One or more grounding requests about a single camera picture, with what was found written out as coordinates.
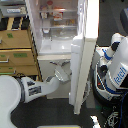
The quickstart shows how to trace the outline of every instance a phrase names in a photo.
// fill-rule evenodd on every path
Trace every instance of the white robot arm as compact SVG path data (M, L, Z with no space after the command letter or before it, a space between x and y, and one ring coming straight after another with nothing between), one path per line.
M11 76L0 76L0 128L16 128L10 117L20 101L27 103L52 93L57 90L59 84L60 81L56 77L37 82L29 77L16 80Z

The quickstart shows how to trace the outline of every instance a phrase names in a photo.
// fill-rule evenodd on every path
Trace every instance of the refrigerator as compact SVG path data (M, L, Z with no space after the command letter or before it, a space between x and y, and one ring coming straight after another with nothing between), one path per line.
M42 79L58 70L68 76L47 98L69 98L74 114L80 114L98 38L99 0L25 2Z

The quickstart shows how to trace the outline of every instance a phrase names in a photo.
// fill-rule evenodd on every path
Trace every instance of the refrigerator shelf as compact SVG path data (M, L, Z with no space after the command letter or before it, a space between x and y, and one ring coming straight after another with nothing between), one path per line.
M63 15L62 20L77 19L77 18L78 18L77 15L73 15L73 16L72 15L69 15L69 16ZM54 17L53 16L48 16L48 18L42 18L42 20L45 20L45 19L54 20Z
M78 9L46 9L46 10L39 10L39 12L77 12Z
M49 26L49 27L45 27L45 26L43 26L42 28L51 28L51 29L54 29L54 28L77 28L77 25L54 25L54 26Z

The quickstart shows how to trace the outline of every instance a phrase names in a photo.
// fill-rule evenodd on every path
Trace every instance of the shelf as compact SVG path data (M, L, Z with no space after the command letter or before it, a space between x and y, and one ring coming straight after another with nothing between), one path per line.
M62 20L68 20L68 19L77 19L77 15L76 16L66 16L66 15L63 15L63 18ZM45 19L48 19L48 20L54 20L54 17L53 16L48 16L48 18L43 18L42 20L45 20Z
M71 20L60 20L60 21L54 21L49 19L44 19L42 21L42 29L76 29L77 23L76 20L73 19L73 24Z
M51 9L51 10L40 10L41 12L77 12L77 9Z
M39 55L48 54L70 54L71 53L71 40L60 41L60 40L44 40L39 52Z
M50 26L50 27L42 27L42 28L51 28L51 29L54 29L54 28L56 28L56 29L58 29L58 28L77 28L77 25L72 25L72 26L70 26L70 25L54 25L54 26Z

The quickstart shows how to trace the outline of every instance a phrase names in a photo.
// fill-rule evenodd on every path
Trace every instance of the floor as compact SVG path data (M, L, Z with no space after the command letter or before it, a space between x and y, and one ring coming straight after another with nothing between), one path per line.
M120 12L128 7L128 0L100 0L99 37L97 45L109 46L111 36L118 32L126 36L120 22ZM36 99L28 104L19 104L12 113L11 120L18 128L36 128L40 125L79 125L82 128L92 128L91 115L98 117L101 128L105 118L101 114L101 106L94 99L88 106L83 104L80 115L74 115L73 106L68 104L68 99L46 100L45 97Z

